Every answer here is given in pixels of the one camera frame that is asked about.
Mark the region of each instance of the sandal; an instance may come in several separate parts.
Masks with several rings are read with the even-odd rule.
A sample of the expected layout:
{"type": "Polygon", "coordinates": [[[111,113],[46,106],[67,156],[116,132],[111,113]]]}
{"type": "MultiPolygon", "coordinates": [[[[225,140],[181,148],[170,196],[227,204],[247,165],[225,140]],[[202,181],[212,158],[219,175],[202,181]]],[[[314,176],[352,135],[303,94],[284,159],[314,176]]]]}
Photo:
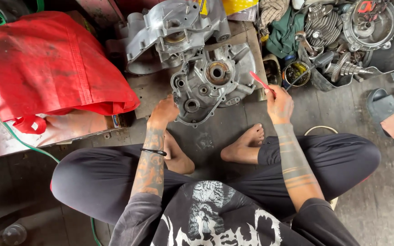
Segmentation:
{"type": "Polygon", "coordinates": [[[382,88],[375,89],[367,97],[366,106],[378,134],[382,137],[390,137],[380,123],[394,114],[393,96],[387,94],[382,88]]]}

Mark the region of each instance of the black pants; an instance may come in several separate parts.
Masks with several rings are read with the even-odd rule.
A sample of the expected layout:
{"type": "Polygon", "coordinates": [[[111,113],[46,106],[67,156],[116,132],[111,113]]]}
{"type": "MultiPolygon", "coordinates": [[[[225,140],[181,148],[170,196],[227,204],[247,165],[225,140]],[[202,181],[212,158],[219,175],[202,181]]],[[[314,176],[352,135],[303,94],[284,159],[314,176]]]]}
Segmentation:
{"type": "MultiPolygon", "coordinates": [[[[378,167],[380,152],[369,140],[352,134],[297,137],[326,200],[334,199],[365,180],[378,167]]],[[[127,205],[132,189],[141,144],[86,148],[74,151],[56,167],[52,192],[62,203],[95,219],[115,224],[127,205]]],[[[267,137],[258,154],[266,165],[227,183],[254,199],[278,219],[296,211],[282,178],[277,137],[267,137]]],[[[164,171],[162,205],[168,204],[188,176],[164,171]]]]}

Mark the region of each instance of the band tattoo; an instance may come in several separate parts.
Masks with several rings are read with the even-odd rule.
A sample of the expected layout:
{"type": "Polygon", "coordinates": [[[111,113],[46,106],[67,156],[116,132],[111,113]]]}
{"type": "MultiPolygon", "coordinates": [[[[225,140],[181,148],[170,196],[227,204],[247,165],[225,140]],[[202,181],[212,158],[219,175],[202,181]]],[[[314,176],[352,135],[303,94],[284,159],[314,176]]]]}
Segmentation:
{"type": "MultiPolygon", "coordinates": [[[[164,130],[147,128],[144,147],[151,150],[164,149],[164,130]]],[[[130,196],[136,193],[151,193],[162,197],[164,191],[164,157],[160,154],[142,151],[136,169],[130,196]]]]}
{"type": "Polygon", "coordinates": [[[306,185],[317,184],[308,161],[300,148],[291,124],[276,124],[281,151],[282,175],[285,186],[290,191],[306,185]]]}

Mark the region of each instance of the graphic t-shirt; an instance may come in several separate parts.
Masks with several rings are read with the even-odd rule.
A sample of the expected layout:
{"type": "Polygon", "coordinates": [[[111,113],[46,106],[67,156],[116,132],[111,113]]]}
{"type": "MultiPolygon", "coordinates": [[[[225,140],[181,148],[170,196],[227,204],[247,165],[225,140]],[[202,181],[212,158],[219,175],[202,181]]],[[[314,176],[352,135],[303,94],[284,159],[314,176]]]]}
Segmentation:
{"type": "Polygon", "coordinates": [[[112,234],[111,246],[358,245],[329,203],[307,200],[291,228],[249,197],[218,181],[183,185],[162,214],[161,198],[137,193],[112,234]]]}

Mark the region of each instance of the red cloth bag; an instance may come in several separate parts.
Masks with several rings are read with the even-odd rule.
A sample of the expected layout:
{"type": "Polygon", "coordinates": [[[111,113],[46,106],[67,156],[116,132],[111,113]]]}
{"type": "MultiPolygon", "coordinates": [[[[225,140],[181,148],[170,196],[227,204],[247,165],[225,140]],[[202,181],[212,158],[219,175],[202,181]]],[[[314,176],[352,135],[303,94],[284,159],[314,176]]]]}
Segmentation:
{"type": "Polygon", "coordinates": [[[35,134],[46,128],[39,113],[83,109],[114,115],[140,104],[96,38],[56,11],[0,26],[0,97],[1,119],[15,120],[19,131],[35,134]]]}

